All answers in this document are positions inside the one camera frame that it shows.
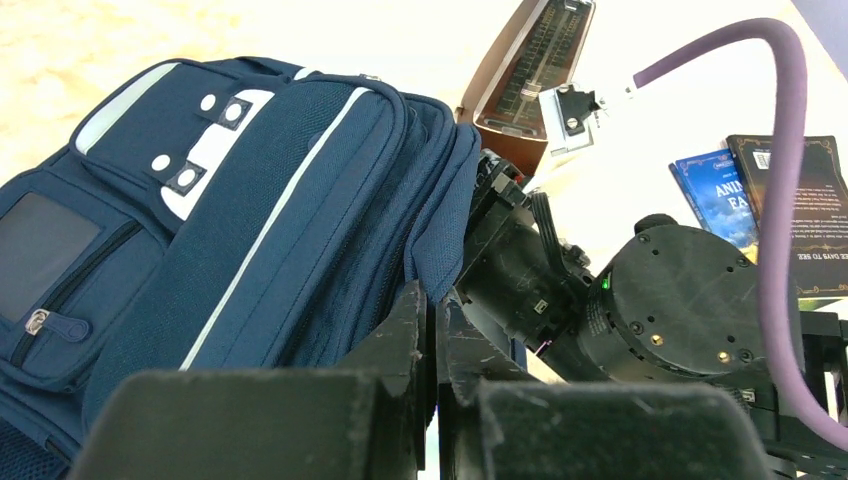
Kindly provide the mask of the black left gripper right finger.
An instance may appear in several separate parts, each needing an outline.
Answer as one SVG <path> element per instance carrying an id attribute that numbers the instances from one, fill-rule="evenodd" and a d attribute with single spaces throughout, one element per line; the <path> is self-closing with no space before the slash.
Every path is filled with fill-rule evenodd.
<path id="1" fill-rule="evenodd" d="M 435 311 L 445 479 L 768 479 L 751 422 L 707 385 L 547 384 L 446 297 Z"/>

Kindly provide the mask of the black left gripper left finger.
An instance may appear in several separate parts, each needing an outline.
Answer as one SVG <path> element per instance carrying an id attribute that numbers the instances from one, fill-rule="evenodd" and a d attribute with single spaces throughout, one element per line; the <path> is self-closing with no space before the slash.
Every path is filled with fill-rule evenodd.
<path id="1" fill-rule="evenodd" d="M 148 371 L 107 403 L 74 479 L 413 479 L 428 302 L 408 283 L 332 368 Z"/>

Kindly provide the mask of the blue green landscape book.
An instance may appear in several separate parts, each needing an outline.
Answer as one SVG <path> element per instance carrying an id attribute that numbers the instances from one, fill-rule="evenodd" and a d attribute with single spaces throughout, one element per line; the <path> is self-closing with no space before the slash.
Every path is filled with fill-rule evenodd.
<path id="1" fill-rule="evenodd" d="M 700 226 L 756 261 L 758 229 L 729 149 L 668 165 Z"/>

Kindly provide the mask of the dark brown book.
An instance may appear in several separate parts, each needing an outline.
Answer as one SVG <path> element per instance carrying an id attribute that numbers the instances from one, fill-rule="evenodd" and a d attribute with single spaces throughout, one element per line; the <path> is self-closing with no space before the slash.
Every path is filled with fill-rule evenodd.
<path id="1" fill-rule="evenodd" d="M 773 141 L 765 135 L 726 138 L 755 223 L 769 177 Z M 792 223 L 792 278 L 803 300 L 847 296 L 847 186 L 836 138 L 807 136 L 795 193 Z"/>

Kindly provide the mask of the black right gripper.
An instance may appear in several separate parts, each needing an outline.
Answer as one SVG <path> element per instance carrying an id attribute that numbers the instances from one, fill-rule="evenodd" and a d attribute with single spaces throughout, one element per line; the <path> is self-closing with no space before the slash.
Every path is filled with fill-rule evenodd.
<path id="1" fill-rule="evenodd" d="M 547 196 L 523 186 L 481 154 L 457 281 L 508 337 L 570 381 L 770 383 L 757 269 L 731 243 L 653 215 L 592 274 L 558 239 Z"/>

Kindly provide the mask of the navy blue student backpack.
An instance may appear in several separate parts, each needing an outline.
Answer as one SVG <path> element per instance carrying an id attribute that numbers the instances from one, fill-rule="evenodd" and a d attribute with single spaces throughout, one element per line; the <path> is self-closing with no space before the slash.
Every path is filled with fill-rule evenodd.
<path id="1" fill-rule="evenodd" d="M 63 479 L 146 370 L 329 366 L 462 266 L 481 153 L 441 101 L 274 59 L 131 78 L 1 189 L 1 475 Z"/>

